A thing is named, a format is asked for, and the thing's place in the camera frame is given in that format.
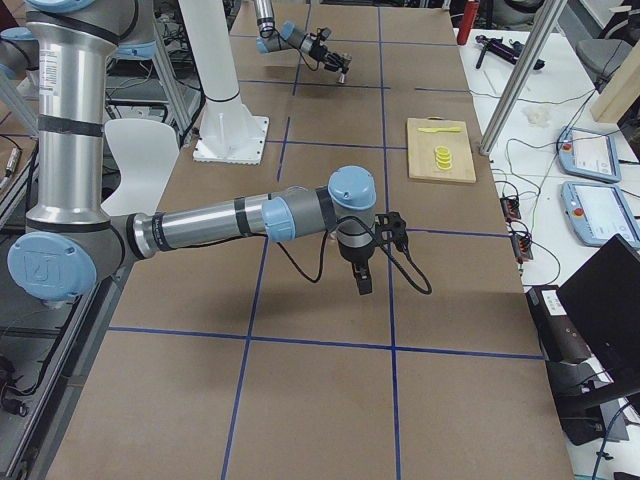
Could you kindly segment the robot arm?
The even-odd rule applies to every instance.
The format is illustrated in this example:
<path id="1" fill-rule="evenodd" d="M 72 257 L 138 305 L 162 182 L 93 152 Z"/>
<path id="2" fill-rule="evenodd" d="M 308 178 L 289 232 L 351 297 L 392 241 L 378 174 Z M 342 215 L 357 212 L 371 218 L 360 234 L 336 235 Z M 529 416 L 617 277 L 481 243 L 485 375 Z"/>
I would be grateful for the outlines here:
<path id="1" fill-rule="evenodd" d="M 330 28 L 321 27 L 315 32 L 307 32 L 291 21 L 278 28 L 271 1 L 257 0 L 254 2 L 254 9 L 258 27 L 256 46 L 259 53 L 296 50 L 303 59 L 309 57 L 316 62 L 315 70 L 322 66 L 327 71 L 337 72 L 340 83 L 345 82 L 352 57 L 348 53 L 338 53 L 328 48 L 326 41 L 332 33 Z"/>
<path id="2" fill-rule="evenodd" d="M 25 292 L 68 301 L 159 252 L 255 236 L 281 243 L 321 231 L 336 233 L 359 292 L 371 292 L 376 190 L 362 167 L 341 167 L 316 189 L 159 210 L 179 156 L 174 129 L 103 114 L 108 62 L 156 53 L 151 2 L 30 1 L 26 26 L 39 46 L 38 188 L 7 254 Z"/>

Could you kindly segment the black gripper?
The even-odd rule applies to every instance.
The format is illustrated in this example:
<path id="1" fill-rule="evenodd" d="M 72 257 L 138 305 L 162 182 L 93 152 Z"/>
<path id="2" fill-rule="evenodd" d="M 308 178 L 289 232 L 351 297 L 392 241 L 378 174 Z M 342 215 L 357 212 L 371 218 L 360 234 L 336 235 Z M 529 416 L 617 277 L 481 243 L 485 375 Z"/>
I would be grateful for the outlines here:
<path id="1" fill-rule="evenodd" d="M 367 262 L 376 246 L 373 237 L 358 222 L 343 222 L 337 227 L 337 240 L 342 257 L 353 264 L 352 272 L 358 293 L 371 294 L 372 279 Z"/>
<path id="2" fill-rule="evenodd" d="M 307 55 L 318 63 L 322 63 L 328 71 L 348 71 L 351 55 L 345 52 L 330 52 L 317 35 L 308 35 L 310 44 L 307 48 Z"/>

